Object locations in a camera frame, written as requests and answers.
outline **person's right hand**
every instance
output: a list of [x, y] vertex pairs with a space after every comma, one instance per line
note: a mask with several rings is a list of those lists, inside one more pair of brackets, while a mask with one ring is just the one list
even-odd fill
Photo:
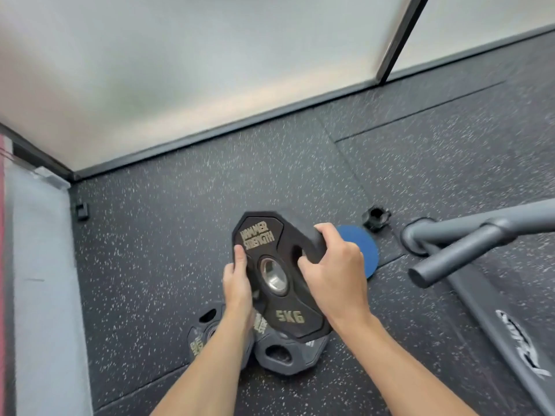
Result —
[[319, 308], [341, 335], [347, 326], [363, 323], [371, 316], [364, 257], [357, 244], [344, 241], [333, 224], [314, 227], [322, 233], [328, 250], [318, 264], [304, 256], [298, 264]]

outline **blue disc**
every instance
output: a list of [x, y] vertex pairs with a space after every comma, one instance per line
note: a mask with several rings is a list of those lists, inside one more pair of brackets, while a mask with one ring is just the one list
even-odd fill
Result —
[[370, 234], [360, 226], [341, 224], [337, 226], [337, 231], [345, 241], [357, 244], [364, 256], [364, 273], [366, 278], [370, 278], [378, 268], [378, 247]]

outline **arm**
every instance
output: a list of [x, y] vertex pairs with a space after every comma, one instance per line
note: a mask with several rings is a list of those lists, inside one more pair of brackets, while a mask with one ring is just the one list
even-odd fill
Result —
[[318, 264], [299, 259], [316, 303], [380, 390], [393, 416], [476, 416], [453, 391], [404, 350], [371, 314], [364, 258], [331, 223], [316, 228], [328, 251]]
[[151, 416], [233, 414], [245, 341], [253, 326], [253, 300], [245, 270], [245, 251], [235, 246], [235, 265], [224, 269], [226, 306], [218, 329]]

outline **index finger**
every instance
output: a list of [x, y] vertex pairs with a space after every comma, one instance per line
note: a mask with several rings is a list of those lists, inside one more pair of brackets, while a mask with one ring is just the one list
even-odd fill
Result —
[[343, 242], [343, 238], [332, 223], [318, 223], [314, 227], [322, 234], [328, 248]]

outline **forearm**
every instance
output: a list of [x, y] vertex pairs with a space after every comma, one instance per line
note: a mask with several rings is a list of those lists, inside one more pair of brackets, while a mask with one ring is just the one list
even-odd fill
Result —
[[218, 329], [171, 387], [153, 416], [232, 415], [247, 331], [239, 312], [227, 309]]
[[476, 416], [475, 412], [404, 350], [371, 314], [340, 335], [380, 390], [393, 416]]

